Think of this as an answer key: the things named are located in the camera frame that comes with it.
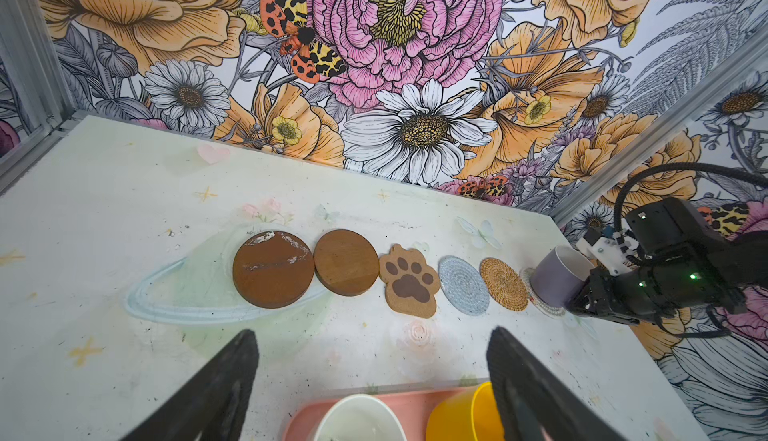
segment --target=floral wallpaper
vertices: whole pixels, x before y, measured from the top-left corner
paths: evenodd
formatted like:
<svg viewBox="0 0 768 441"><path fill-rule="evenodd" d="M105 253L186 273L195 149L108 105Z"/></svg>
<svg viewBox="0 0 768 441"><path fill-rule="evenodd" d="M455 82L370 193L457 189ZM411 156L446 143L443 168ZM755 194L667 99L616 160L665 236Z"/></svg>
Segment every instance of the floral wallpaper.
<svg viewBox="0 0 768 441"><path fill-rule="evenodd" d="M39 1L78 108L539 212L766 17L765 0Z"/></svg>
<svg viewBox="0 0 768 441"><path fill-rule="evenodd" d="M676 161L700 161L768 173L768 63L757 68L744 73L746 78L735 90L718 100L630 176L648 166ZM609 128L610 123L598 125L603 132ZM603 138L601 143L591 140L575 145L573 152L592 150L594 166L599 166L605 146L615 136L599 135L596 139ZM570 154L563 153L555 170L560 167L561 172L567 171L571 177L589 175L581 167L584 163L571 162L565 169L565 158L571 159ZM566 237L575 242L590 226L601 229L612 225L614 201L623 185L624 182L617 184L570 220L564 227ZM624 213L666 196L691 201L728 240L745 233L768 231L768 190L694 171L646 178L627 197ZM748 287L744 294L746 313L717 310L718 321L733 332L731 337L681 341L649 323L633 328L711 439L768 439L768 290ZM682 310L676 319L664 324L673 333L717 329L703 309Z"/></svg>
<svg viewBox="0 0 768 441"><path fill-rule="evenodd" d="M0 59L0 158L20 145L33 130Z"/></svg>

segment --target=pink tray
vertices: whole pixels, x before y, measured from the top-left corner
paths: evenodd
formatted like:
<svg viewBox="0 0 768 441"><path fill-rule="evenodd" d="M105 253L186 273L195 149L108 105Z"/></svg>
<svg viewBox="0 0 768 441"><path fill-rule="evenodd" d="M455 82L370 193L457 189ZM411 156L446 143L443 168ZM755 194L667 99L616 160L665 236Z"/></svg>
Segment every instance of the pink tray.
<svg viewBox="0 0 768 441"><path fill-rule="evenodd" d="M436 389L434 391L411 391L410 393L392 393L377 396L397 416L406 432L408 441L424 441L427 421L432 410L454 394L466 388ZM307 441L323 416L338 399L324 399L305 405L288 423L283 441Z"/></svg>

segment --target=dark brown round coaster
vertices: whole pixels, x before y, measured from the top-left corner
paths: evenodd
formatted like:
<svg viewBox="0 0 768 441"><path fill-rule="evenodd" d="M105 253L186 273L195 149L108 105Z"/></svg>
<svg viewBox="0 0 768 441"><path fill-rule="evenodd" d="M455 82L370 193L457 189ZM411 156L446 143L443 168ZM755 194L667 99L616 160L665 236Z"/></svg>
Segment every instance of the dark brown round coaster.
<svg viewBox="0 0 768 441"><path fill-rule="evenodd" d="M357 296L379 276L379 254L365 237L346 229L325 233L315 246L317 278L336 294Z"/></svg>
<svg viewBox="0 0 768 441"><path fill-rule="evenodd" d="M258 307L298 301L312 282L315 262L304 241L285 231L265 231L240 246L232 266L237 292Z"/></svg>

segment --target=yellow star drawing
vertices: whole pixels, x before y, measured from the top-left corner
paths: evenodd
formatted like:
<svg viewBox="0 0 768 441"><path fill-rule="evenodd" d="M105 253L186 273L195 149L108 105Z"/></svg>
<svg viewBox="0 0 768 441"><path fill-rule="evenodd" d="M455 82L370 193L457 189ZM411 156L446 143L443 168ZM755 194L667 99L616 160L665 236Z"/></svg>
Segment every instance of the yellow star drawing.
<svg viewBox="0 0 768 441"><path fill-rule="evenodd" d="M14 261L24 259L25 257L26 256L22 254L16 254L16 250L13 250L10 253L6 254L5 256L0 256L0 266L5 266L6 264L10 264Z"/></svg>
<svg viewBox="0 0 768 441"><path fill-rule="evenodd" d="M77 367L83 366L85 364L85 357L89 354L96 354L100 353L104 350L103 347L91 347L91 343L93 342L94 338L89 337L88 342L85 343L85 347L79 348L76 347L72 351L69 352L69 357L76 357L78 358L77 361L74 362L74 365Z"/></svg>
<svg viewBox="0 0 768 441"><path fill-rule="evenodd" d="M205 192L204 193L195 193L195 194L200 196L203 199L203 202L205 202L205 200L208 199L209 197L216 197L216 196L218 196L218 194L213 194L212 192L210 192L210 186L205 188Z"/></svg>

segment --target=cork coaster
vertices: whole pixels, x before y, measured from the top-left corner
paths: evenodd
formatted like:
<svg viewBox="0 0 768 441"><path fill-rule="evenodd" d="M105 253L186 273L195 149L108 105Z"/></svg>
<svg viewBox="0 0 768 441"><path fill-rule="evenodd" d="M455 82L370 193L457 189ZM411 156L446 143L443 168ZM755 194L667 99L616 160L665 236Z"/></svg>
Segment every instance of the cork coaster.
<svg viewBox="0 0 768 441"><path fill-rule="evenodd" d="M550 317L562 317L565 316L565 308L564 307L552 307L549 304L542 301L542 298L536 294L535 291L533 291L533 288L531 287L531 275L533 275L534 268L532 267L526 267L523 269L523 271L520 272L520 277L523 280L523 284L525 284L525 289L528 290L528 300L531 301L531 304L536 306L541 312L546 314Z"/></svg>
<svg viewBox="0 0 768 441"><path fill-rule="evenodd" d="M525 284L504 261L494 257L485 258L480 263L480 276L497 303L512 311L523 311L528 307Z"/></svg>
<svg viewBox="0 0 768 441"><path fill-rule="evenodd" d="M393 311L418 317L434 316L440 276L427 264L421 251L393 245L389 254L379 259L379 276L386 283L384 297Z"/></svg>
<svg viewBox="0 0 768 441"><path fill-rule="evenodd" d="M298 301L315 273L312 251L285 231L265 231L240 246L232 265L237 292L258 307L277 308Z"/></svg>
<svg viewBox="0 0 768 441"><path fill-rule="evenodd" d="M480 316L488 309L491 297L475 267L460 257L446 256L438 264L442 292L462 313Z"/></svg>
<svg viewBox="0 0 768 441"><path fill-rule="evenodd" d="M342 296L363 294L379 276L379 255L365 237L353 231L325 233L315 245L314 257L317 278Z"/></svg>

